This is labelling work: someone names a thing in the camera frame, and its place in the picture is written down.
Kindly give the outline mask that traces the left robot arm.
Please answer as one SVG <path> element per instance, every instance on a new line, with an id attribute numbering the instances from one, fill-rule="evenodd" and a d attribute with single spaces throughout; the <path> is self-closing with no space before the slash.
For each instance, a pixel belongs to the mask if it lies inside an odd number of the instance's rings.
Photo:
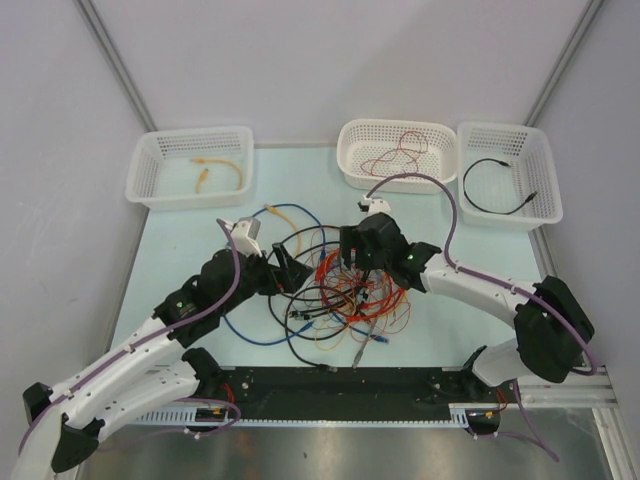
<path id="1" fill-rule="evenodd" d="M 295 293 L 312 270 L 275 247 L 216 252 L 118 346 L 66 381 L 23 393 L 29 427 L 14 479 L 50 479 L 91 457 L 132 420 L 177 400 L 207 400 L 221 387 L 214 358 L 195 342 L 255 295 Z"/>

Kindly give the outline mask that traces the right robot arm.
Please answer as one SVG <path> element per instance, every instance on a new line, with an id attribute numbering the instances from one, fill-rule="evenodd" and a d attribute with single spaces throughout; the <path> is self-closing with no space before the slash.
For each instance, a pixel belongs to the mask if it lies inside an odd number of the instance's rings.
<path id="1" fill-rule="evenodd" d="M 501 279 L 455 262 L 447 248 L 410 242 L 386 213 L 339 230 L 347 267 L 381 270 L 403 290 L 445 296 L 483 311 L 514 332 L 514 339 L 479 347 L 466 361 L 463 393 L 484 401 L 497 386 L 535 375 L 554 384 L 577 372 L 595 330 L 567 284 Z"/>

